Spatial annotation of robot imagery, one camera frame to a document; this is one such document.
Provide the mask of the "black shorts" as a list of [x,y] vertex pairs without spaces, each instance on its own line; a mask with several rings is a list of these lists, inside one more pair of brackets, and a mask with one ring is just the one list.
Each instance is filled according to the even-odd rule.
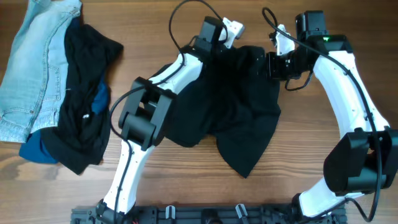
[[270,143],[280,117],[280,84],[263,70],[262,47],[226,49],[176,97],[165,137],[183,147],[216,138],[224,161],[249,176]]

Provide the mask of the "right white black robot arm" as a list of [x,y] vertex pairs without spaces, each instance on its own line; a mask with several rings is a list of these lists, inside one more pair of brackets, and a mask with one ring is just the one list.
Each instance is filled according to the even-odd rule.
[[331,35],[322,11],[306,11],[295,18],[295,37],[262,9],[273,28],[276,50],[266,57],[267,78],[288,83],[308,73],[322,84],[338,122],[340,141],[326,157],[323,177],[291,203],[290,219],[314,223],[359,197],[372,195],[369,213],[375,216],[381,191],[397,173],[397,131],[378,112],[356,68],[353,49],[344,35]]

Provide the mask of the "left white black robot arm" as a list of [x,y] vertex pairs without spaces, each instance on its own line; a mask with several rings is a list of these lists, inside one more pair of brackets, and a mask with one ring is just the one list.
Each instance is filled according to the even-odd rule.
[[110,190],[96,206],[100,223],[130,223],[128,213],[136,204],[137,187],[152,151],[165,136],[176,96],[196,80],[205,60],[232,47],[245,26],[227,18],[207,16],[200,34],[180,49],[169,66],[150,79],[137,78],[120,99],[125,102],[121,128],[121,157]]

